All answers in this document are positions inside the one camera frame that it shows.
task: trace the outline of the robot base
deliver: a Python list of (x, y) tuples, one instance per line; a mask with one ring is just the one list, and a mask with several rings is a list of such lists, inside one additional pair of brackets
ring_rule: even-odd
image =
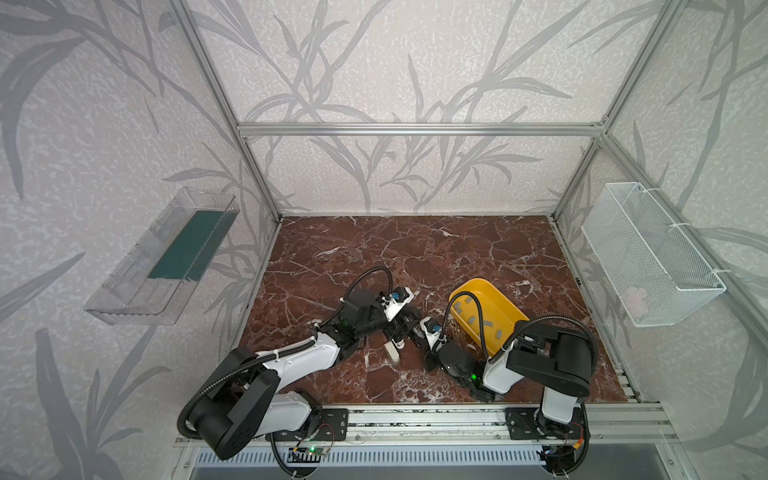
[(574, 408), (574, 415), (571, 423), (568, 425), (559, 425), (560, 432), (550, 432), (547, 435), (538, 424), (535, 413), (538, 406), (514, 407), (505, 409), (505, 418), (507, 419), (507, 429), (511, 440), (542, 440), (542, 439), (564, 439), (563, 434), (567, 433), (568, 438), (578, 440), (581, 431), (578, 425), (584, 425), (584, 415), (581, 407)]
[[(328, 425), (331, 425), (331, 428), (333, 429), (333, 434), (331, 433), (331, 429), (329, 429), (328, 427), (322, 427), (317, 432), (317, 435), (315, 435), (315, 438), (307, 439), (307, 441), (311, 443), (313, 441), (314, 442), (330, 442), (331, 440), (333, 440), (334, 442), (341, 442), (343, 440), (346, 440), (346, 428), (347, 428), (348, 419), (349, 419), (349, 410), (347, 409), (320, 410), (319, 424), (322, 425), (323, 423), (327, 423)], [(274, 432), (273, 435), (275, 435), (276, 442), (298, 442), (299, 440), (304, 438), (304, 434), (298, 430), (294, 430), (294, 431), (280, 430), (280, 431)]]

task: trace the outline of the leaf pattern wallpaper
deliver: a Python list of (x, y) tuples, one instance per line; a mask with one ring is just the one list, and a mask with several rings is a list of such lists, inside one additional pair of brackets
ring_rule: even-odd
[[(275, 230), (165, 2), (0, 0), (0, 478), (157, 478)], [(241, 212), (174, 326), (87, 314), (182, 186)]]
[[(611, 129), (756, 300), (768, 305), (768, 2), (689, 2)], [(702, 479), (763, 478), (768, 356), (722, 299), (676, 326), (627, 318), (581, 225), (610, 181), (601, 154), (561, 226), (644, 400), (658, 400)]]
[[(241, 122), (599, 121), (661, 3), (189, 2)], [(516, 214), (552, 210), (587, 142), (258, 137), (250, 146), (286, 213)]]

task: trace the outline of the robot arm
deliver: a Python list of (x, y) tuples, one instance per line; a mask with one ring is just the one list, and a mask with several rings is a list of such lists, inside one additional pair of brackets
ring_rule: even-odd
[[(320, 426), (320, 406), (305, 394), (277, 392), (346, 360), (360, 348), (361, 340), (378, 331), (384, 332), (391, 349), (402, 348), (405, 336), (411, 338), (424, 351), (427, 370), (441, 366), (483, 402), (500, 399), (523, 377), (543, 384), (537, 417), (542, 436), (553, 425), (571, 422), (574, 407), (589, 393), (597, 363), (596, 340), (581, 323), (561, 316), (520, 322), (496, 356), (478, 362), (448, 338), (435, 320), (420, 319), (412, 309), (404, 312), (413, 297), (408, 287), (378, 296), (350, 287), (342, 307), (310, 338), (257, 353), (233, 350), (182, 409), (179, 433), (204, 439), (223, 460), (236, 455), (255, 436), (287, 430), (311, 437)], [(553, 317), (584, 332), (541, 324)]]
[(370, 333), (384, 331), (388, 339), (396, 338), (402, 328), (393, 320), (413, 297), (408, 287), (378, 298), (358, 290), (344, 299), (337, 321), (320, 326), (308, 339), (257, 353), (233, 350), (182, 409), (179, 432), (204, 439), (223, 460), (235, 456), (254, 436), (279, 430), (315, 432), (319, 406), (309, 396), (277, 392), (342, 362)]

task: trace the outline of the white mesh basket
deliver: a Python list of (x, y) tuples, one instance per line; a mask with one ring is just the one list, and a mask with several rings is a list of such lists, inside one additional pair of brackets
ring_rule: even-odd
[(605, 184), (581, 229), (636, 326), (673, 325), (725, 291), (642, 184)]

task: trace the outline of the yellow plastic tray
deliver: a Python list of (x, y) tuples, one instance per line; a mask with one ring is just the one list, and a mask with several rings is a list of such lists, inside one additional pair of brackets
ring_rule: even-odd
[[(485, 346), (488, 353), (495, 355), (504, 341), (515, 331), (515, 324), (528, 321), (528, 317), (499, 292), (491, 282), (482, 278), (473, 278), (451, 292), (472, 292), (480, 300), (483, 321), (485, 322)], [(475, 301), (466, 295), (460, 296), (451, 305), (451, 315), (470, 337), (480, 345), (480, 322)]]

